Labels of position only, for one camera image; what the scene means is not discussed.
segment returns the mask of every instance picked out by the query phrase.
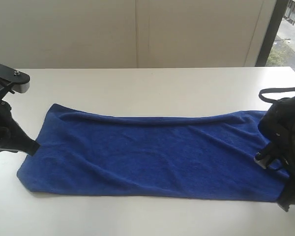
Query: tree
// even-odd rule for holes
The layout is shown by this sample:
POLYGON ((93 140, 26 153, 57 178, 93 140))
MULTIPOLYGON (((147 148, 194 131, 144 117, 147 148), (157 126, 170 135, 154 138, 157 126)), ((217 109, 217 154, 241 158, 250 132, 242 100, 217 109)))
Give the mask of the tree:
POLYGON ((273 45, 266 66, 284 66, 291 55, 292 50, 285 42, 273 45))

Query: white wall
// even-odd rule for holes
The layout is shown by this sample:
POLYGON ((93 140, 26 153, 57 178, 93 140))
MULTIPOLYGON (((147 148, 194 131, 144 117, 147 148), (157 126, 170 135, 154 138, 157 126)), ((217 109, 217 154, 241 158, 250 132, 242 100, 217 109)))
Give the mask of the white wall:
POLYGON ((0 0, 16 68, 253 66, 276 0, 0 0))

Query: black strap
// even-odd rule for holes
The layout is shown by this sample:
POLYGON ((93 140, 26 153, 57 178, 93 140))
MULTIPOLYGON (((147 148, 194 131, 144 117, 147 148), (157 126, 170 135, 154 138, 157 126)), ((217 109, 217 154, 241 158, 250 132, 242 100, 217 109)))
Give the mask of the black strap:
POLYGON ((281 93, 281 92, 295 92, 295 87, 293 87, 293 88, 265 88, 265 89, 260 90, 259 98, 263 102, 275 103, 275 102, 277 102, 277 100, 264 97, 263 94, 265 94, 265 93, 281 93))

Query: table surface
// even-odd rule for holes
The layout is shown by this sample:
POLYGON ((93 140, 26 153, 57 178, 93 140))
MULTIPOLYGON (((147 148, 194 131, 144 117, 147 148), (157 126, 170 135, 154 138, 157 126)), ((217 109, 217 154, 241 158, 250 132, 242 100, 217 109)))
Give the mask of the table surface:
MULTIPOLYGON (((101 115, 203 117, 267 110, 259 90, 295 86, 289 67, 22 71, 29 91, 6 101, 32 138, 53 103, 101 115)), ((33 194, 16 178, 24 158, 0 153, 0 236, 295 236, 295 206, 285 213, 272 203, 33 194)))

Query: blue towel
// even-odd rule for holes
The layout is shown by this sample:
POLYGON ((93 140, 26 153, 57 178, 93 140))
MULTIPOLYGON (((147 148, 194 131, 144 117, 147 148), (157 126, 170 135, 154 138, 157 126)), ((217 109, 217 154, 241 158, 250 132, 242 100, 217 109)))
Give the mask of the blue towel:
POLYGON ((117 118, 55 104, 17 176, 33 192, 274 202, 288 175, 253 160, 264 114, 117 118))

